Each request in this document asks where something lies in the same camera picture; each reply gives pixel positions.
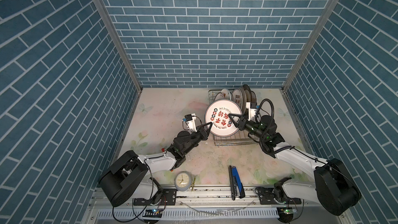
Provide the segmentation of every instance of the metal frame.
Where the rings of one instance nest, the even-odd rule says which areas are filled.
[[[127,56],[126,50],[124,49],[122,42],[119,38],[119,35],[116,32],[115,26],[112,23],[111,17],[108,14],[108,11],[106,10],[105,4],[103,3],[102,0],[93,0],[94,5],[97,8],[97,11],[105,24],[106,29],[109,32],[110,37],[112,38],[112,41],[117,49],[117,52],[119,53],[126,69],[127,72],[129,73],[132,81],[134,82],[134,85],[137,87],[138,92],[142,91],[142,87],[140,84],[140,81],[138,80],[137,76],[134,73],[134,70],[132,68],[131,62],[129,60],[129,57]]]
[[[308,53],[314,46],[316,39],[318,38],[319,34],[321,33],[323,27],[325,26],[331,13],[333,12],[334,8],[336,7],[338,1],[339,0],[328,0],[328,2],[326,3],[325,8],[322,11],[322,14],[319,17],[318,21],[316,22],[316,25],[315,25],[313,31],[311,32],[310,36],[308,37],[306,44],[304,44],[304,47],[302,48],[301,53],[298,56],[296,63],[294,64],[292,70],[290,71],[289,75],[287,76],[286,81],[283,83],[282,89],[284,91],[286,91],[290,87],[294,77],[296,76],[301,65],[304,63],[305,59],[307,58]]]
[[[290,103],[289,96],[287,95],[287,93],[285,91],[283,91],[281,89],[280,89],[280,92],[281,92],[283,100],[285,101],[285,105],[286,105],[287,110],[289,111],[290,117],[292,118],[292,121],[296,127],[298,136],[301,139],[301,142],[302,142],[302,145],[304,146],[305,151],[314,155],[315,152],[311,146],[311,143],[308,139],[307,134],[305,133],[305,131],[301,125],[301,122],[299,120],[299,117],[297,116],[296,110],[293,108],[292,104]]]
[[[112,160],[111,160],[111,164],[114,163],[117,160],[117,157],[119,156],[120,150],[122,149],[123,141],[126,138],[127,131],[129,130],[132,117],[134,115],[135,109],[137,108],[138,101],[140,100],[140,97],[141,97],[141,92],[142,91],[137,93],[137,98],[134,101],[134,104],[132,105],[132,108],[130,110],[129,118],[127,119],[126,125],[123,128],[122,136],[120,137],[120,140],[117,143],[117,147],[116,147],[115,152],[113,154],[113,157],[112,157]]]
[[[192,208],[243,208],[249,207],[247,210],[260,210],[264,207],[287,207],[287,205],[261,205],[258,196],[254,192],[255,187],[258,185],[244,185],[246,197],[243,199],[236,198],[235,201],[231,200],[230,186],[195,186],[193,191],[177,191],[176,205],[167,206],[168,210],[187,210],[187,205]],[[264,187],[273,187],[272,185],[263,185]],[[164,188],[174,188],[173,185],[164,185]],[[115,210],[131,210],[132,199],[129,199],[122,206],[117,207]],[[304,201],[305,207],[320,207],[321,205],[311,201]],[[104,209],[112,209],[112,206],[101,188],[96,188],[94,195],[89,203],[87,211],[83,217],[82,224],[95,224],[97,215]],[[355,221],[349,210],[345,211],[339,216],[341,224],[355,224]]]
[[[134,208],[134,213],[139,214],[142,208]],[[132,209],[115,209],[114,215],[119,220],[127,221],[134,217]],[[261,208],[206,208],[201,207],[193,209],[180,209],[180,208],[166,208],[162,211],[162,217],[149,217],[145,220],[162,220],[174,222],[186,222],[192,220],[216,220],[216,219],[235,219],[235,218],[251,218],[251,219],[265,219],[265,218],[279,218],[278,210],[276,207],[261,207]],[[97,220],[110,220],[113,221],[112,210],[99,209]]]

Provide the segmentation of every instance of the blue stapler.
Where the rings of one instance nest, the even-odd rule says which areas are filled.
[[[240,177],[236,167],[229,166],[229,182],[231,184],[231,197],[232,200],[235,200],[235,197],[238,196],[239,198],[245,197],[245,190],[243,189],[243,185],[240,181]]]

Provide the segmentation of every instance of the brick pattern wall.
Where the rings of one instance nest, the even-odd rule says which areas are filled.
[[[281,87],[327,0],[103,0],[144,87]]]
[[[0,223],[81,221],[137,90],[92,0],[0,9]]]
[[[398,0],[340,0],[289,97],[316,154],[341,159],[357,223],[397,223]]]

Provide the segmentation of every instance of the metal corner post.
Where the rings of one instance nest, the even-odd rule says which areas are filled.
[[[296,63],[294,64],[291,72],[287,76],[286,81],[283,83],[283,86],[282,86],[283,91],[286,91],[290,87],[294,77],[296,76],[297,72],[299,71],[301,65],[304,63],[308,53],[310,52],[313,45],[315,44],[316,39],[318,38],[319,34],[321,33],[323,27],[325,26],[331,13],[333,12],[334,8],[336,7],[338,1],[339,0],[328,0],[328,2],[326,3],[325,8],[322,11],[322,14],[319,17],[318,21],[316,22],[313,31],[311,32],[310,36],[308,37],[306,44],[304,44],[304,47],[302,48],[301,53],[298,56]]]
[[[117,158],[119,156],[119,153],[120,153],[120,150],[122,149],[122,145],[123,145],[124,139],[126,138],[127,131],[129,130],[130,123],[132,121],[132,117],[133,117],[133,115],[135,113],[135,109],[137,108],[138,101],[140,100],[140,97],[141,97],[141,93],[142,92],[138,92],[137,93],[137,97],[134,100],[134,103],[133,103],[132,108],[131,108],[130,113],[129,113],[129,118],[127,119],[127,122],[126,122],[126,124],[125,124],[125,126],[123,128],[122,136],[120,137],[120,140],[119,140],[119,142],[117,144],[117,147],[115,149],[115,152],[113,154],[113,157],[112,157],[112,160],[111,160],[111,164],[114,163],[117,160]]]
[[[134,85],[137,87],[137,91],[140,93],[142,91],[142,87],[140,84],[140,81],[138,80],[137,76],[134,73],[134,70],[131,66],[130,60],[127,56],[127,53],[122,45],[122,42],[119,38],[119,35],[116,32],[116,29],[112,23],[111,17],[108,14],[108,11],[106,10],[105,4],[103,3],[102,0],[93,0],[94,5],[96,6],[98,13],[105,24],[106,29],[109,32],[110,37],[112,38],[112,41],[117,49],[117,52],[119,53],[126,69],[127,72],[129,73]]]

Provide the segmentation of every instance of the stacked plates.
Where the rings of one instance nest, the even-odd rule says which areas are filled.
[[[232,95],[234,102],[240,107],[243,114],[249,113],[249,110],[246,109],[246,102],[257,103],[256,94],[246,84],[232,91]]]
[[[248,114],[246,102],[257,103],[256,94],[248,85],[233,90],[223,89],[218,92],[214,102],[207,109],[205,114],[206,122],[213,122],[211,132],[219,137],[228,137],[233,135],[238,129],[228,118],[229,113]]]

